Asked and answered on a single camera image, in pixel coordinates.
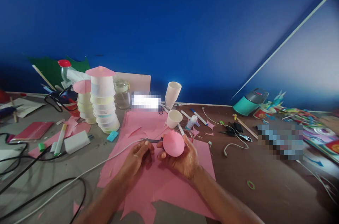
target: table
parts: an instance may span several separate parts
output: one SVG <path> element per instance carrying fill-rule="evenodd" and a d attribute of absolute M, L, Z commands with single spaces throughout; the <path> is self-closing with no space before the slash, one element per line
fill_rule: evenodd
<path fill-rule="evenodd" d="M 28 99 L 37 102 L 42 101 L 36 98 Z M 201 107 L 199 105 L 191 105 L 180 106 L 177 109 L 184 110 L 187 114 L 191 115 L 190 108 L 194 108 L 197 113 L 205 118 Z M 206 106 L 205 111 L 215 121 L 222 120 L 225 124 L 228 121 L 232 121 L 233 111 L 229 107 Z M 12 117 L 7 117 L 4 123 L 0 124 L 0 132 L 18 134 L 32 122 L 57 122 L 61 119 L 67 120 L 69 116 L 66 112 L 57 113 L 52 107 L 44 106 L 27 117 L 20 118 L 17 124 L 14 123 Z M 122 123 L 124 111 L 117 110 L 117 116 L 120 123 Z M 249 127 L 261 123 L 260 120 L 253 117 L 241 118 L 241 120 Z M 53 125 L 44 137 L 53 136 L 60 131 L 61 126 L 62 124 Z M 328 198 L 320 182 L 312 175 L 310 176 L 304 167 L 295 161 L 288 163 L 287 161 L 274 160 L 263 149 L 263 146 L 257 144 L 254 138 L 254 142 L 249 144 L 250 149 L 248 150 L 232 146 L 228 147 L 228 158 L 226 158 L 222 153 L 226 144 L 230 142 L 239 143 L 237 142 L 239 140 L 218 133 L 218 131 L 224 130 L 222 125 L 214 127 L 214 136 L 204 134 L 205 132 L 210 133 L 210 129 L 205 126 L 200 126 L 198 130 L 201 131 L 199 135 L 203 137 L 203 141 L 212 142 L 211 153 L 213 155 L 212 161 L 217 182 L 248 205 L 265 223 L 319 223 L 324 218 L 330 218 L 333 203 Z M 94 136 L 90 145 L 72 155 L 64 156 L 60 160 L 46 163 L 37 162 L 16 181 L 0 196 L 0 215 L 3 216 L 60 180 L 76 177 L 95 164 L 107 159 L 115 142 L 108 142 L 106 140 L 107 134 L 103 133 L 97 127 L 97 124 L 92 125 L 89 134 Z M 30 149 L 35 148 L 38 143 L 31 143 Z M 13 146 L 5 145 L 4 139 L 1 138 L 0 148 L 13 148 Z M 20 167 L 9 178 L 0 183 L 0 189 L 23 170 L 30 161 L 22 160 Z M 333 170 L 330 173 L 339 177 L 339 168 L 335 164 L 333 165 L 331 166 Z M 312 170 L 316 169 L 312 165 L 308 165 L 308 167 Z M 102 189 L 96 187 L 100 171 L 101 168 L 99 167 L 83 177 L 87 185 L 85 206 L 88 206 L 102 191 Z M 327 179 L 331 179 L 331 181 L 335 179 L 322 170 L 318 172 Z M 247 180 L 251 180 L 255 184 L 255 190 L 248 188 Z M 6 219 L 4 223 L 13 223 L 26 216 L 53 193 L 55 191 L 42 196 L 17 214 Z M 41 211 L 33 214 L 22 223 L 68 223 L 73 216 L 73 203 L 80 204 L 82 196 L 83 188 L 80 182 L 76 182 L 75 185 L 57 196 Z M 155 202 L 153 205 L 157 210 L 154 223 L 217 223 L 214 220 L 206 220 L 204 216 L 162 201 Z M 43 214 L 39 221 L 37 221 L 40 213 Z M 113 216 L 111 223 L 143 223 L 142 218 L 136 213 L 130 213 L 120 221 L 121 214 L 122 212 L 117 212 Z"/>

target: pink notebook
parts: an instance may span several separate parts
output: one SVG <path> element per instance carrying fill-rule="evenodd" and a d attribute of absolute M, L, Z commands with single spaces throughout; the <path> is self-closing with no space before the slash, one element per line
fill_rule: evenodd
<path fill-rule="evenodd" d="M 33 141 L 40 139 L 54 122 L 33 122 L 22 132 L 14 136 L 13 141 Z"/>

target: stacked paper cups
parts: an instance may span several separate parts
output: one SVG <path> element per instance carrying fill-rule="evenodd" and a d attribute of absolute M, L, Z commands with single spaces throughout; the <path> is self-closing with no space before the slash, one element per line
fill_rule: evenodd
<path fill-rule="evenodd" d="M 95 124 L 96 118 L 93 114 L 92 103 L 90 102 L 91 98 L 91 81 L 82 80 L 76 82 L 73 85 L 73 89 L 78 93 L 78 110 L 80 112 L 80 117 L 85 119 L 88 124 Z"/>
<path fill-rule="evenodd" d="M 177 101 L 181 90 L 181 84 L 177 82 L 169 82 L 167 86 L 167 91 L 165 95 L 166 106 L 172 109 L 174 103 Z"/>
<path fill-rule="evenodd" d="M 110 134 L 120 127 L 115 114 L 114 103 L 114 71 L 99 66 L 86 71 L 91 76 L 90 102 L 93 104 L 93 114 L 103 132 Z"/>

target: hand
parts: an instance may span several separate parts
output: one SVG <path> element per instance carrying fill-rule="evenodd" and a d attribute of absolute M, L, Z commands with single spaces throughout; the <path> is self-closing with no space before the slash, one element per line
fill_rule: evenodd
<path fill-rule="evenodd" d="M 145 164 L 152 162 L 154 146 L 148 141 L 135 145 L 126 157 L 118 175 L 126 183 L 133 183 Z"/>
<path fill-rule="evenodd" d="M 187 136 L 184 135 L 185 149 L 184 152 L 179 157 L 172 157 L 168 155 L 165 151 L 158 155 L 158 159 L 166 162 L 173 169 L 180 172 L 183 176 L 188 179 L 192 179 L 195 171 L 198 169 L 198 153 L 194 145 L 187 139 Z M 162 148 L 162 142 L 159 142 L 156 147 Z"/>

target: teal container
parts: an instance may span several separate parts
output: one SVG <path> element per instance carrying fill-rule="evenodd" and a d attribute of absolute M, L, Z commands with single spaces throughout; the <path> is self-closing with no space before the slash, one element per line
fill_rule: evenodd
<path fill-rule="evenodd" d="M 234 106 L 233 109 L 240 115 L 248 116 L 252 111 L 256 110 L 268 97 L 268 92 L 256 88 L 246 96 L 243 96 Z"/>

